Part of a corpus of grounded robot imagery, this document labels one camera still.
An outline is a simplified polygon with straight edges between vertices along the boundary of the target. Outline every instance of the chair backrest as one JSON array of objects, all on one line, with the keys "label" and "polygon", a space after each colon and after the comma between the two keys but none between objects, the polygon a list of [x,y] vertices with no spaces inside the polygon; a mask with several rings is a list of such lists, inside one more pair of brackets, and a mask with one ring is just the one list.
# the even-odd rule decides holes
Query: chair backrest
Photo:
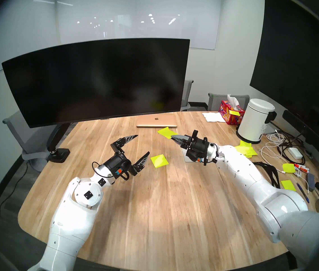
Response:
[{"label": "chair backrest", "polygon": [[8,126],[10,132],[27,154],[46,150],[47,140],[56,127],[56,125],[51,125],[29,128],[20,111],[4,119],[3,123]]},{"label": "chair backrest", "polygon": [[[208,96],[210,97],[208,100],[209,111],[218,111],[220,109],[222,100],[227,100],[227,95],[224,94],[208,93]],[[240,107],[243,110],[246,110],[247,105],[250,101],[249,95],[231,95],[231,97],[235,97],[238,100]]]},{"label": "chair backrest", "polygon": [[189,97],[189,93],[191,91],[192,83],[193,83],[193,80],[185,80],[184,81],[181,107],[187,106],[188,97]]}]

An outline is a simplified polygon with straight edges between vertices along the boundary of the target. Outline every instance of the blue pen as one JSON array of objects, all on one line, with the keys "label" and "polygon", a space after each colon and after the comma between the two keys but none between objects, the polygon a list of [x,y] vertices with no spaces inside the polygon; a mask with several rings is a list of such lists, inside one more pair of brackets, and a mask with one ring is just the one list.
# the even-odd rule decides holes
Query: blue pen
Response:
[{"label": "blue pen", "polygon": [[302,190],[302,188],[301,188],[301,186],[299,185],[299,183],[296,183],[296,184],[297,184],[297,186],[300,188],[300,190],[301,190],[303,196],[305,197],[306,201],[307,201],[308,203],[310,203],[308,197],[306,196],[305,192]]}]

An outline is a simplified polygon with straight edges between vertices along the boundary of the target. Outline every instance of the tissue box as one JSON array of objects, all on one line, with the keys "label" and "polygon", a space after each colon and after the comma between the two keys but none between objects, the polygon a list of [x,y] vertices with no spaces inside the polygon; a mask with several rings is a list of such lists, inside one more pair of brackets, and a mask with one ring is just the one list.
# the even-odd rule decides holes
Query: tissue box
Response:
[{"label": "tissue box", "polygon": [[230,102],[225,100],[222,100],[221,106],[218,112],[221,113],[223,119],[226,121],[228,125],[240,124],[245,114],[245,111],[241,108],[238,111],[235,111],[234,108],[231,107]]}]

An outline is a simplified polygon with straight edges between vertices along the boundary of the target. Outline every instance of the laptop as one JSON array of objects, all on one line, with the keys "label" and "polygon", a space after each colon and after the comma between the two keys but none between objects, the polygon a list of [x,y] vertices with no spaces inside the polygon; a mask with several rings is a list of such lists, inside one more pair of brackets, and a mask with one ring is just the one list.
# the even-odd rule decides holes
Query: laptop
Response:
[{"label": "laptop", "polygon": [[173,113],[156,113],[139,115],[137,127],[177,127],[176,116]]}]

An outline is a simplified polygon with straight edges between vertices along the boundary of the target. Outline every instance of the wooden table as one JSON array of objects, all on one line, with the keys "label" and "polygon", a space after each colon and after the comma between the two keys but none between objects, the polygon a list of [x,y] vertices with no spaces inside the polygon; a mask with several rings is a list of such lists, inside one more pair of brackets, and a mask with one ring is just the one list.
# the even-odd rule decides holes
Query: wooden table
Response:
[{"label": "wooden table", "polygon": [[[208,123],[201,112],[175,115],[179,134],[191,135],[196,129],[209,142],[239,145],[235,126]],[[231,178],[215,164],[186,163],[181,148],[158,130],[136,128],[135,116],[78,123],[61,145],[71,151],[67,160],[49,162],[30,190],[18,215],[20,227],[47,242],[51,218],[69,181],[91,177],[92,161],[102,163],[113,155],[110,143],[138,134],[123,147],[127,158],[134,163],[150,151],[150,157],[164,154],[169,165],[155,169],[149,160],[139,175],[117,179],[104,190],[97,220],[78,257],[132,270],[228,270],[287,251],[282,243],[267,239],[255,209]],[[266,142],[264,138],[255,150]],[[276,167],[283,163],[268,160]],[[262,158],[253,156],[251,161]],[[319,180],[319,167],[311,161],[306,165]],[[279,176],[305,188],[293,174]],[[316,198],[309,194],[310,210],[315,210]]]}]

